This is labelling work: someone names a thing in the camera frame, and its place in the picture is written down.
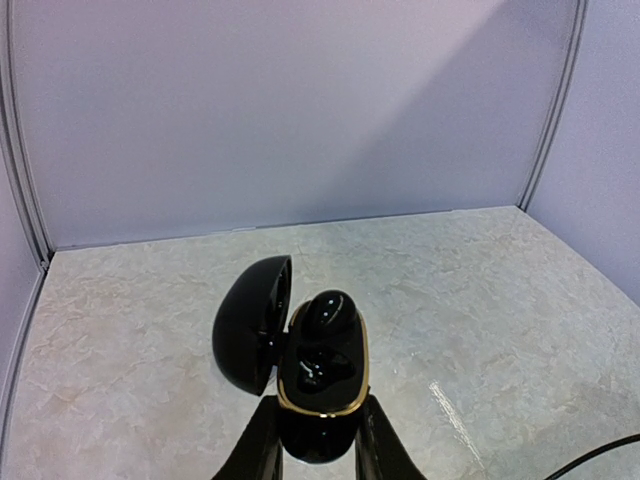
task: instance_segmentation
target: black cable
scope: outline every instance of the black cable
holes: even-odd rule
[[[589,453],[585,453],[583,456],[575,459],[573,462],[565,465],[560,470],[555,472],[554,474],[548,476],[544,480],[556,480],[563,476],[565,473],[568,473],[570,470],[573,470],[578,465],[582,465],[584,462],[591,460],[593,457],[597,457],[609,450],[613,450],[614,448],[622,447],[623,445],[628,445],[630,443],[640,442],[640,433],[636,433],[635,435],[631,435],[629,437],[621,438],[620,440],[616,440],[615,442],[607,443],[602,447],[598,447],[595,450],[591,450]]]

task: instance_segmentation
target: gold rim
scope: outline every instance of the gold rim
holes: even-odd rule
[[[296,316],[301,307],[302,306],[298,307],[298,309],[293,314],[293,318],[291,319],[289,326],[293,325],[293,322],[296,319]],[[367,327],[365,326],[364,318],[362,318],[360,312],[358,312],[358,319],[360,320],[360,325],[362,327],[362,341],[364,343],[364,374],[362,377],[362,386],[360,387],[360,392],[358,393],[356,399],[351,402],[344,410],[339,410],[337,412],[321,413],[315,412],[313,410],[307,410],[305,408],[297,406],[295,403],[289,400],[287,394],[284,391],[284,382],[281,378],[278,378],[278,402],[280,403],[280,406],[282,408],[286,408],[287,410],[291,410],[302,415],[310,415],[321,418],[334,418],[349,415],[362,406],[364,401],[367,399],[367,392],[369,391],[369,342],[367,341]]]

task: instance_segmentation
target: beige marble table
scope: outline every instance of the beige marble table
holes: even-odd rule
[[[56,254],[15,396],[7,479],[209,479],[258,404],[213,362],[216,309],[293,255],[293,304],[352,294],[371,387],[430,480],[542,479],[640,431],[640,309],[516,208]],[[640,478],[640,446],[567,479]],[[285,479],[354,478],[353,449]]]

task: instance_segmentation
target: wire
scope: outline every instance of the wire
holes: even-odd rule
[[[622,447],[623,445],[628,445],[634,442],[640,442],[640,433],[631,435],[629,437],[621,438],[620,440],[607,443],[606,445],[598,447],[595,450],[591,450],[589,453],[585,453],[583,456],[565,465],[560,470],[548,476],[544,480],[556,480],[561,476],[563,476],[565,473],[568,473],[570,470],[573,470],[574,468],[576,468],[578,465],[582,465],[584,462],[591,460],[593,457],[597,457],[598,455],[602,455],[603,453],[608,452],[609,450],[613,450],[614,448]]]

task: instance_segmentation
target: earbud case lid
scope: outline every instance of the earbud case lid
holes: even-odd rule
[[[225,296],[213,324],[213,354],[238,388],[262,395],[278,363],[291,297],[291,257],[260,260]]]

